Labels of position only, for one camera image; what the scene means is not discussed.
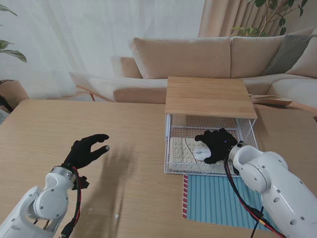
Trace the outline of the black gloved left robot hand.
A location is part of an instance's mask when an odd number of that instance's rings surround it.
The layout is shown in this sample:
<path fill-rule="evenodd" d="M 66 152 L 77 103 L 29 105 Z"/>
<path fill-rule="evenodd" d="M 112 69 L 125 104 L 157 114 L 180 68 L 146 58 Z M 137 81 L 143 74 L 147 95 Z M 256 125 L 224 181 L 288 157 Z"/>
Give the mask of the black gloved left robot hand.
<path fill-rule="evenodd" d="M 76 169 L 88 166 L 109 150 L 108 145 L 102 146 L 93 152 L 91 151 L 91 147 L 96 143 L 103 143 L 108 139 L 109 136 L 106 134 L 95 134 L 81 140 L 76 140 L 63 164 L 70 168 L 75 167 Z"/>

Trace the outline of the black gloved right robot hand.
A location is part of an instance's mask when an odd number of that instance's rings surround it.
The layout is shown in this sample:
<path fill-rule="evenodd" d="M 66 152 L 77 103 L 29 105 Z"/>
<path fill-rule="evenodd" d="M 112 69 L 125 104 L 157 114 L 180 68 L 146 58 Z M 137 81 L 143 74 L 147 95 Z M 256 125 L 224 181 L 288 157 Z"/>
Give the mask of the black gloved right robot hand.
<path fill-rule="evenodd" d="M 196 135 L 195 141 L 200 141 L 207 145 L 211 155 L 204 157 L 206 164 L 215 164 L 224 160 L 230 149 L 234 147 L 238 141 L 224 128 L 214 131 L 205 131 L 202 135 Z"/>

